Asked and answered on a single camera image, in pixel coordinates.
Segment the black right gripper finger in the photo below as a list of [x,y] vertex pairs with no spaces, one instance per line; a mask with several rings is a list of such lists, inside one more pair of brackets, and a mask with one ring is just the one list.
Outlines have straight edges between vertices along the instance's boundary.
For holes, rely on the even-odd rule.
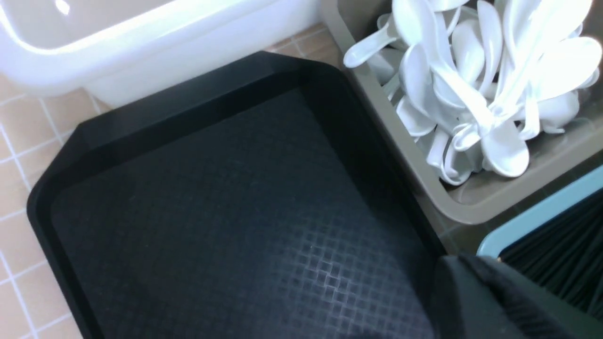
[[429,317],[438,339],[600,339],[601,322],[505,263],[442,256]]

